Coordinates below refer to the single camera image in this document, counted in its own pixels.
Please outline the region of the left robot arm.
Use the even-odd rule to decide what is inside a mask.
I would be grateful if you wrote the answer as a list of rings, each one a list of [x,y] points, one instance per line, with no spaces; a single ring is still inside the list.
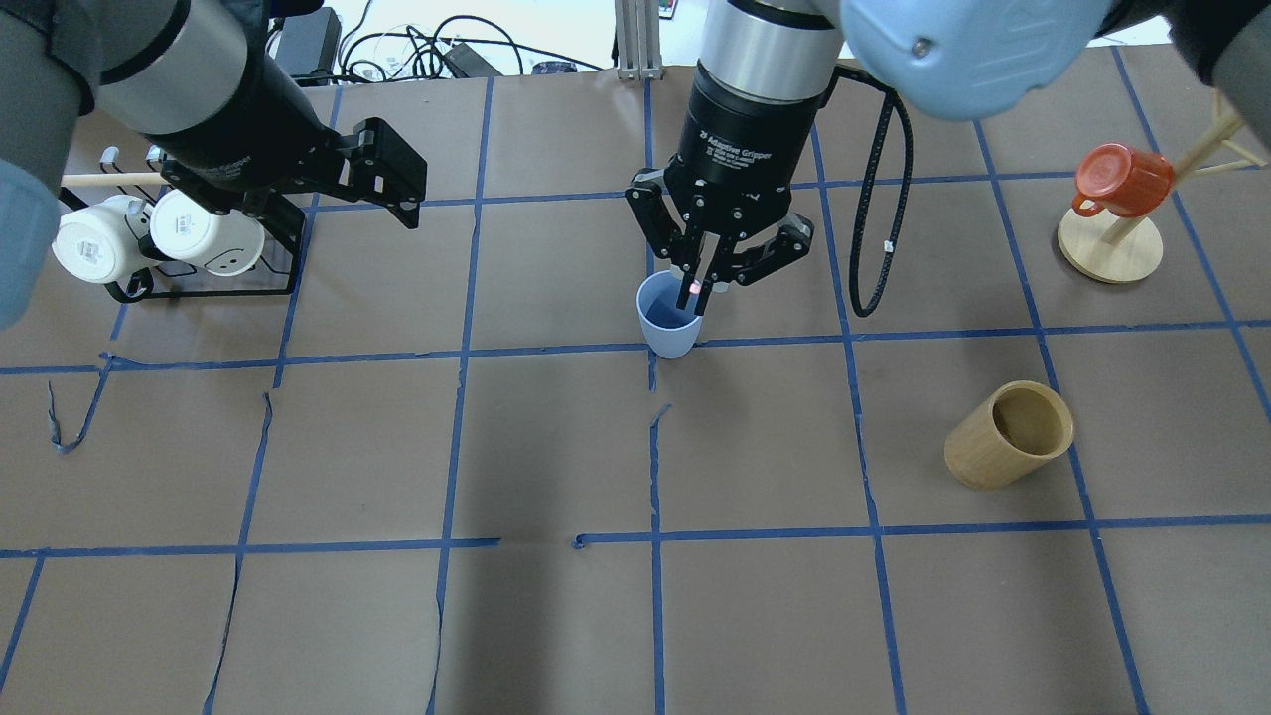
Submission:
[[[19,323],[58,227],[78,119],[103,110],[165,152],[164,180],[211,215],[295,229],[289,196],[376,204],[419,224],[428,166],[372,117],[328,127],[266,51],[310,1],[3,4],[3,326]]]

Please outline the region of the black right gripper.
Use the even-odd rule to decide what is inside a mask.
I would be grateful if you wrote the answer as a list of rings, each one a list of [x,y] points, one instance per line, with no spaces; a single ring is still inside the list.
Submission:
[[[794,103],[758,102],[695,69],[685,122],[666,166],[632,177],[627,201],[655,257],[680,271],[675,305],[705,311],[735,267],[785,267],[807,257],[813,226],[791,212],[791,180],[829,90]],[[704,234],[718,235],[690,295]]]

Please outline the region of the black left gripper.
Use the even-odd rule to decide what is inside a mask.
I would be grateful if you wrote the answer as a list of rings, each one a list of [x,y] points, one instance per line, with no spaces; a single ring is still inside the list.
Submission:
[[[419,226],[428,163],[386,119],[369,117],[351,135],[324,128],[297,163],[304,190],[385,208],[407,229]]]

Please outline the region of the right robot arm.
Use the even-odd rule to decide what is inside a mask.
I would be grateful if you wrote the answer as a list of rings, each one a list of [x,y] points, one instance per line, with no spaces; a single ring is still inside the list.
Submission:
[[[840,77],[885,95],[881,124],[916,108],[948,121],[1008,110],[1057,80],[1093,38],[1162,15],[1196,77],[1268,140],[1266,1],[717,1],[679,149],[627,199],[679,309],[798,262],[811,224],[791,177]]]

